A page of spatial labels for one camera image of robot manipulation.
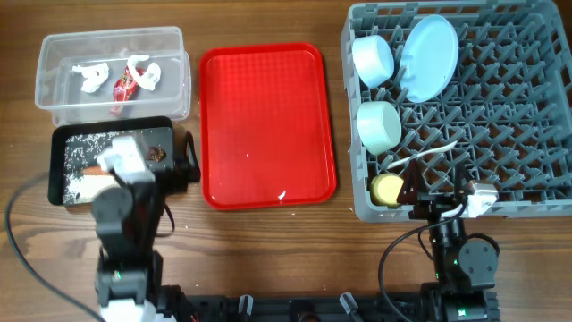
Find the green small bowl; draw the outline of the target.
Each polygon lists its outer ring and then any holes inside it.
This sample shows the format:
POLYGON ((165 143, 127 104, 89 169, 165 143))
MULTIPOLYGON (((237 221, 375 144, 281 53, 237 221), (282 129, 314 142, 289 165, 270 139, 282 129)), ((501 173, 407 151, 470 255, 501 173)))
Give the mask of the green small bowl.
POLYGON ((396 107, 386 101, 361 104, 357 111, 357 131, 366 150, 374 156, 395 148, 401 140, 396 107))

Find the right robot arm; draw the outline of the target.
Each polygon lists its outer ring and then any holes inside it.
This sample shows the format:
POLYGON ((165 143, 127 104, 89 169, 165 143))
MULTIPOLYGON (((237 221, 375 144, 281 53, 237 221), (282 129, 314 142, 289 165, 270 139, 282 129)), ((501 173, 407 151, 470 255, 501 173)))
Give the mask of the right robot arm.
POLYGON ((413 207, 411 219, 426 225, 404 233, 384 251, 378 267, 381 296, 403 321, 499 321, 501 313, 495 286, 500 245, 484 233, 466 232, 466 217, 486 212, 499 192, 488 182, 475 179, 464 165, 454 171, 454 192, 432 194, 416 160, 408 162, 397 201, 413 207), (417 313, 406 315, 387 293, 383 268, 391 251, 412 235, 429 233, 431 248, 424 249, 433 262, 435 283, 424 283, 417 313))

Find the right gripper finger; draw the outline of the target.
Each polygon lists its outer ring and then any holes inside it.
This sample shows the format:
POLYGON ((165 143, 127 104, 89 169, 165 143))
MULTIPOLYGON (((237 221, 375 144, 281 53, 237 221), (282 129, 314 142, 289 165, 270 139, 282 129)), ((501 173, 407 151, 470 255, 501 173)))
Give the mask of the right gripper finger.
POLYGON ((462 164, 457 164, 454 173, 454 196, 463 197, 471 192, 469 188, 473 176, 467 170, 467 167, 462 164))
POLYGON ((415 159, 410 160, 404 172, 403 184, 398 193, 399 204, 415 204, 421 187, 421 172, 415 159))

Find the yellow plastic cup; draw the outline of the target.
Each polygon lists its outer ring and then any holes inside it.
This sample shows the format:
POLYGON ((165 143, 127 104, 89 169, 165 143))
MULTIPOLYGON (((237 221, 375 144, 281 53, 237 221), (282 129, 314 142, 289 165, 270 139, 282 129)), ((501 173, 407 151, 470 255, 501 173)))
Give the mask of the yellow plastic cup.
POLYGON ((396 174, 379 174, 370 184, 372 202, 378 206, 397 207, 397 197, 404 181, 396 174))

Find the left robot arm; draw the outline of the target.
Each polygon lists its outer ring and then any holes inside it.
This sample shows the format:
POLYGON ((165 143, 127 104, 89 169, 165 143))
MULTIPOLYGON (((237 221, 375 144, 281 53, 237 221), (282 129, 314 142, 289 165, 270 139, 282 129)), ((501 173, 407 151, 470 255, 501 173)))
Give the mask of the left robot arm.
POLYGON ((42 286, 85 311, 97 321, 197 321, 198 313, 178 285, 163 285, 163 258, 153 248, 162 216, 172 212, 166 197, 184 192, 201 173, 190 132, 185 148, 173 160, 173 170, 163 179, 148 168, 158 152, 133 136, 115 136, 97 156, 97 169, 111 175, 117 186, 95 196, 91 214, 101 242, 95 287, 99 309, 93 310, 43 278, 26 260, 13 235, 11 213, 22 193, 44 180, 39 174, 21 185, 4 211, 7 239, 24 268, 42 286))

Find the red serving tray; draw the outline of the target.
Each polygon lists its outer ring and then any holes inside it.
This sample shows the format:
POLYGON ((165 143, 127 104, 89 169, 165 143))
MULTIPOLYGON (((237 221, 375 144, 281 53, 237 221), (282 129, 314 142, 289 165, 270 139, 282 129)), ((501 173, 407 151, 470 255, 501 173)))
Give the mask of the red serving tray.
POLYGON ((218 47, 199 66, 202 193, 219 210, 320 203, 337 187, 323 56, 218 47))

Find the light blue bowl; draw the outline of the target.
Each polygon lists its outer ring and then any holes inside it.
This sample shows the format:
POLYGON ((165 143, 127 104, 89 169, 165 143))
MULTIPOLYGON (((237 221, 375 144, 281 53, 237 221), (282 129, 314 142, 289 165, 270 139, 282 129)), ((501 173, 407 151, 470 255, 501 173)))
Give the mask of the light blue bowl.
POLYGON ((378 87, 393 75, 393 54, 381 36, 356 38, 351 49, 357 74, 368 88, 378 87))

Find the large light blue plate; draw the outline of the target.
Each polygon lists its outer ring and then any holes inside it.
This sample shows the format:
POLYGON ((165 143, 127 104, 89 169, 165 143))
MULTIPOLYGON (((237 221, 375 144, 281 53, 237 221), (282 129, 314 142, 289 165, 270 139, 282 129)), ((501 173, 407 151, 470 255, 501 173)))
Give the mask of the large light blue plate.
POLYGON ((400 87, 406 98, 423 103, 435 98, 450 83, 457 67, 458 35, 443 16, 432 14, 423 18, 409 34, 400 58, 405 72, 400 87))

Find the clear plastic bin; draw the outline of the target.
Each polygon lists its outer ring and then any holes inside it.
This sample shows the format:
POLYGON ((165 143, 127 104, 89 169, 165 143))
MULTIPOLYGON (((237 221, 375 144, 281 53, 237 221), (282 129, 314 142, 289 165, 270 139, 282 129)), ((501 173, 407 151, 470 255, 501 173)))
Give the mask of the clear plastic bin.
POLYGON ((36 74, 35 104, 52 115, 55 125, 93 123, 116 119, 167 116, 180 121, 189 116, 191 69, 181 29, 174 26, 98 30, 53 34, 44 38, 36 74), (119 116, 113 87, 131 55, 149 55, 137 64, 142 74, 151 63, 161 68, 154 91, 138 86, 119 116), (94 93, 81 90, 84 78, 74 65, 107 63, 109 77, 94 93))

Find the black waste tray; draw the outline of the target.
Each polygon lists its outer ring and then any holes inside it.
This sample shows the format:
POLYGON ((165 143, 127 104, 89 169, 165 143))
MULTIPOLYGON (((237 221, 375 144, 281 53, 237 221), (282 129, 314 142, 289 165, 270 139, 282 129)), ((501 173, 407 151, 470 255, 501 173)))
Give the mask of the black waste tray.
POLYGON ((55 206, 86 204, 102 190, 113 187, 112 176, 87 176, 82 171, 97 165, 97 156, 112 145, 115 137, 133 136, 149 148, 160 148, 166 156, 146 165, 157 180, 174 168, 172 121, 164 116, 101 123, 65 125, 52 136, 48 201, 55 206))

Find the red strawberry wrapper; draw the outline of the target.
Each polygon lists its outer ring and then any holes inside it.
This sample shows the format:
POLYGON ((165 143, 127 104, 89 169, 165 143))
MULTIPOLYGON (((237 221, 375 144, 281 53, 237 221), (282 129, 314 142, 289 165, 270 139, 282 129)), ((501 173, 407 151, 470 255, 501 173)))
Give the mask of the red strawberry wrapper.
POLYGON ((110 109, 109 114, 119 116, 123 110, 122 102, 129 101, 137 89, 138 83, 135 81, 129 68, 126 67, 121 78, 114 84, 113 96, 116 105, 110 109))

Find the white plastic spoon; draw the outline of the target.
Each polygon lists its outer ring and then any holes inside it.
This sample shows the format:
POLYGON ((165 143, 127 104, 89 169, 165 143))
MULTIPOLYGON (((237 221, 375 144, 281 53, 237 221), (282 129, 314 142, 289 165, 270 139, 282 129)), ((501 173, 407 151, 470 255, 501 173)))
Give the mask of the white plastic spoon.
POLYGON ((413 155, 413 156, 411 156, 411 157, 406 157, 406 158, 401 159, 401 160, 399 160, 399 161, 395 161, 395 162, 390 163, 390 164, 386 167, 386 169, 389 170, 389 169, 392 169, 392 168, 394 168, 394 167, 397 167, 397 166, 400 166, 400 165, 404 165, 404 164, 406 164, 407 162, 409 162, 410 160, 418 159, 418 158, 424 157, 424 156, 426 156, 426 155, 448 152, 448 151, 452 150, 453 148, 455 148, 457 144, 458 144, 458 141, 455 140, 455 141, 453 141, 453 142, 451 142, 450 144, 447 144, 447 145, 445 145, 445 146, 442 146, 442 147, 439 147, 439 148, 432 148, 432 149, 425 150, 425 151, 423 151, 423 152, 419 152, 419 153, 417 153, 417 154, 415 154, 415 155, 413 155))

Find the white napkin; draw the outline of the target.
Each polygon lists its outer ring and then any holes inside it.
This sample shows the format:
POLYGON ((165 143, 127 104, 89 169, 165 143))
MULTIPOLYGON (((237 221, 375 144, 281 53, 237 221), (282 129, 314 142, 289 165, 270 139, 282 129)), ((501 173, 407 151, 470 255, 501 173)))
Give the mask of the white napkin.
POLYGON ((156 84, 161 79, 162 71, 160 66, 157 63, 151 63, 142 74, 137 70, 137 64, 139 62, 145 62, 149 58, 149 55, 131 55, 127 59, 127 67, 131 77, 141 88, 154 91, 156 89, 156 84))
POLYGON ((74 65, 71 70, 80 73, 84 78, 81 90, 86 93, 94 93, 109 77, 109 67, 107 63, 92 66, 74 65))

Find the brown food scrap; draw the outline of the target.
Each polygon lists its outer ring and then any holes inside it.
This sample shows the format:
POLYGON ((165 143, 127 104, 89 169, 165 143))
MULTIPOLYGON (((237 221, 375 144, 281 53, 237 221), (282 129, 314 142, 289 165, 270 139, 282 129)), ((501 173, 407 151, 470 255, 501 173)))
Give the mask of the brown food scrap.
POLYGON ((166 152, 159 147, 150 147, 147 152, 146 160, 157 163, 162 162, 166 157, 166 152))

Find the grey dishwasher rack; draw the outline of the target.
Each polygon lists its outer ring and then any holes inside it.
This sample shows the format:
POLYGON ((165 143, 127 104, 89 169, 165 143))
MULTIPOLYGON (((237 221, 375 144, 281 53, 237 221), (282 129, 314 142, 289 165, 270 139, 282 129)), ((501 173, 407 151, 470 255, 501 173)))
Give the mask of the grey dishwasher rack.
POLYGON ((551 1, 432 1, 361 3, 349 8, 341 33, 343 82, 349 115, 365 102, 393 104, 401 119, 398 146, 370 154, 357 133, 349 157, 356 216, 365 222, 408 219, 409 206, 372 202, 371 181, 402 174, 395 161, 457 140, 445 153, 418 158, 433 194, 453 190, 457 164, 499 192, 493 216, 551 217, 571 212, 571 51, 557 5, 551 1), (368 88, 355 71, 356 38, 379 35, 401 58, 406 40, 425 17, 439 14, 458 35, 458 64, 442 93, 407 100, 403 68, 368 88))

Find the white rice pile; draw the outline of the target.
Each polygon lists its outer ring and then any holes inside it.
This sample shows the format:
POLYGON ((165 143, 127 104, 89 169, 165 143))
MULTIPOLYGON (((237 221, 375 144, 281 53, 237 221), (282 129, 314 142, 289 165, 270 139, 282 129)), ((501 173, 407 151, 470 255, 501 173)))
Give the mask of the white rice pile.
POLYGON ((111 175, 85 175, 82 169, 97 165, 97 156, 111 146, 113 137, 133 136, 140 143, 159 147, 172 160, 173 132, 167 127, 131 131, 77 134, 65 140, 63 161, 63 197, 65 206, 90 203, 101 191, 118 186, 111 175))

